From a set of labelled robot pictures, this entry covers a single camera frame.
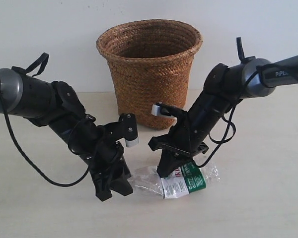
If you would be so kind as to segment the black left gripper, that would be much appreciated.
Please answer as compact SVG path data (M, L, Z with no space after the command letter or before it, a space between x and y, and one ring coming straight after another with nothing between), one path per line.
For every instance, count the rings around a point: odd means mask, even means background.
M94 126L92 158L88 162L89 172L95 187L95 196L100 201L112 198L112 191L122 196L133 193L128 179L131 172L124 158L124 147L119 142L126 138L122 122L110 122ZM108 184L106 176L113 176Z

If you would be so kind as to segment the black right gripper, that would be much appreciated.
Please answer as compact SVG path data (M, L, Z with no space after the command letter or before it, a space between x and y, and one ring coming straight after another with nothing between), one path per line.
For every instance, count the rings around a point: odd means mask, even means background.
M186 163L186 156L205 154L209 149L204 142L208 134L209 114L182 114L167 134L153 136L148 143L150 149L162 149L158 175L161 178L169 176Z

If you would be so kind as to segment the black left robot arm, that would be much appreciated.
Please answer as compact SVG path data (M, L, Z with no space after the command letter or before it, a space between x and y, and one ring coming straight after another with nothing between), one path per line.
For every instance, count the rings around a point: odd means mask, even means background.
M46 82L22 69L0 69L0 114L19 116L37 127L48 126L86 164L95 195L105 201L114 192L133 193L125 147L138 143L136 117L122 113L115 122L96 125L74 89L63 81Z

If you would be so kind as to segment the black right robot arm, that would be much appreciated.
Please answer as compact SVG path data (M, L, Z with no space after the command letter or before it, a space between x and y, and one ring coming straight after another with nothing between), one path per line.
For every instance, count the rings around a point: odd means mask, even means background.
M243 99L265 97L277 86L297 83L298 55L276 63L249 57L232 67L217 64L188 111L162 102L154 103L152 115L177 119L167 134L149 141L151 150L162 150L158 175L167 177L178 167L193 161L194 156L206 153L208 147L204 139L224 114Z

